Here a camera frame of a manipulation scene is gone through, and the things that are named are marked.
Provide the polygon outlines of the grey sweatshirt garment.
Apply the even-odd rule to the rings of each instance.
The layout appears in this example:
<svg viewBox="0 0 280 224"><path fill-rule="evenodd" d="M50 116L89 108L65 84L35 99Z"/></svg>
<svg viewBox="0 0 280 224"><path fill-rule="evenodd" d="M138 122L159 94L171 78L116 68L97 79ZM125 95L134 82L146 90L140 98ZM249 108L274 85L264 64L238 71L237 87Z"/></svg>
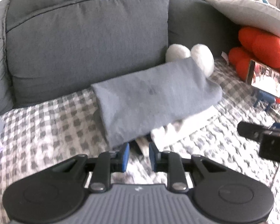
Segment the grey sweatshirt garment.
<svg viewBox="0 0 280 224"><path fill-rule="evenodd" d="M200 113L223 94L192 58L95 83L92 89L111 148Z"/></svg>

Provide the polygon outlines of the orange pumpkin plush cushion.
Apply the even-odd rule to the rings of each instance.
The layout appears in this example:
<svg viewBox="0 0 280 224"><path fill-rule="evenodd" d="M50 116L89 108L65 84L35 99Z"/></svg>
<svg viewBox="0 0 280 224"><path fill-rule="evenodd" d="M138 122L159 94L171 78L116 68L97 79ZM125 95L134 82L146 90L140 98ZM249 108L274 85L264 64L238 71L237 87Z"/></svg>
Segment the orange pumpkin plush cushion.
<svg viewBox="0 0 280 224"><path fill-rule="evenodd" d="M241 46L229 51L229 62L240 79L246 81L250 61L255 60L280 72L280 38L254 27L242 27L238 33Z"/></svg>

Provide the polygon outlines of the white folded cloth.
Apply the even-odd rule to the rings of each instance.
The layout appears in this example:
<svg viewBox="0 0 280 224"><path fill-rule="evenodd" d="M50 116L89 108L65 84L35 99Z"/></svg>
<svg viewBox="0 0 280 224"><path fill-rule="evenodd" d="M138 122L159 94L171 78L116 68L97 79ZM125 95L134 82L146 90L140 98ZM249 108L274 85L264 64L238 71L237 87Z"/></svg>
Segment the white folded cloth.
<svg viewBox="0 0 280 224"><path fill-rule="evenodd" d="M211 106L200 113L151 130L147 135L137 138L132 143L132 148L137 154L148 157L150 141L155 143L158 150L163 151L170 145L207 126L218 115L218 109Z"/></svg>

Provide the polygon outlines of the light grey pillow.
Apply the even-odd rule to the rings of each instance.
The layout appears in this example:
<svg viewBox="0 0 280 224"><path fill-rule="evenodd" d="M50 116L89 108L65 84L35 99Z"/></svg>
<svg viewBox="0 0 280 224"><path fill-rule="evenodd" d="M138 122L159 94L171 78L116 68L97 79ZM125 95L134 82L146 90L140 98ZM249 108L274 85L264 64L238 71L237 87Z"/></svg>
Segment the light grey pillow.
<svg viewBox="0 0 280 224"><path fill-rule="evenodd" d="M280 9L255 0L205 0L232 22L280 37Z"/></svg>

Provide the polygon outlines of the smartphone with lit screen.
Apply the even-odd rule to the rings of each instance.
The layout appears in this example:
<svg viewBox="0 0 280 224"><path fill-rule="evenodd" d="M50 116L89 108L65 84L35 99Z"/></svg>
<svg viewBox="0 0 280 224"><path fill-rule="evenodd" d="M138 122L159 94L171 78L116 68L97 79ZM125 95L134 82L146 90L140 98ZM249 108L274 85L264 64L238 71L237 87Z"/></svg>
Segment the smartphone with lit screen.
<svg viewBox="0 0 280 224"><path fill-rule="evenodd" d="M280 72L263 63L250 61L246 83L280 99Z"/></svg>

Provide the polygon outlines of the blue phone stand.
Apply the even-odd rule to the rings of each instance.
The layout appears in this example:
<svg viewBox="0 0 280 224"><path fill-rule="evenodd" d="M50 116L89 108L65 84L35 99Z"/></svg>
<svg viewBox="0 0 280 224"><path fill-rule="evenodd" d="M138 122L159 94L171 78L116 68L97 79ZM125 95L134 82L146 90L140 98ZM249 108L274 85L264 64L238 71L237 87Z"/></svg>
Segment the blue phone stand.
<svg viewBox="0 0 280 224"><path fill-rule="evenodd" d="M273 95L257 88L254 89L252 96L256 96L256 101L253 104L253 107L256 107L260 101L267 102L267 107L265 108L265 112L268 112L271 106L276 102L276 99Z"/></svg>

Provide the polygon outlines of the dark grey sofa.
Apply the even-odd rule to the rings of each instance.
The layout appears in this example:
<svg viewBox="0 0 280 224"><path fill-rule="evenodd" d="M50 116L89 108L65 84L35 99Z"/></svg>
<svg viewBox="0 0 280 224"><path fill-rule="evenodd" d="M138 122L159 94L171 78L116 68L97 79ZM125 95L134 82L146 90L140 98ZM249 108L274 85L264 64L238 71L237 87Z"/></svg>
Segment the dark grey sofa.
<svg viewBox="0 0 280 224"><path fill-rule="evenodd" d="M1 0L0 115L157 66L167 47L238 44L206 0Z"/></svg>

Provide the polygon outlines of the white plush toy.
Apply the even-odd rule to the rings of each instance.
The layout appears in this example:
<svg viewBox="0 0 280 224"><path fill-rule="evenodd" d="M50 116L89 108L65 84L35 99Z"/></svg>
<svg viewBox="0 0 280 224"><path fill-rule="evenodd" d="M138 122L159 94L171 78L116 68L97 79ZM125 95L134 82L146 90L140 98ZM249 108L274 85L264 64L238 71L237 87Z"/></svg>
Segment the white plush toy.
<svg viewBox="0 0 280 224"><path fill-rule="evenodd" d="M165 61L173 62L179 59L192 57L196 64L202 69L206 77L214 72L214 57L208 46L196 44L191 49L184 45L172 44L166 51Z"/></svg>

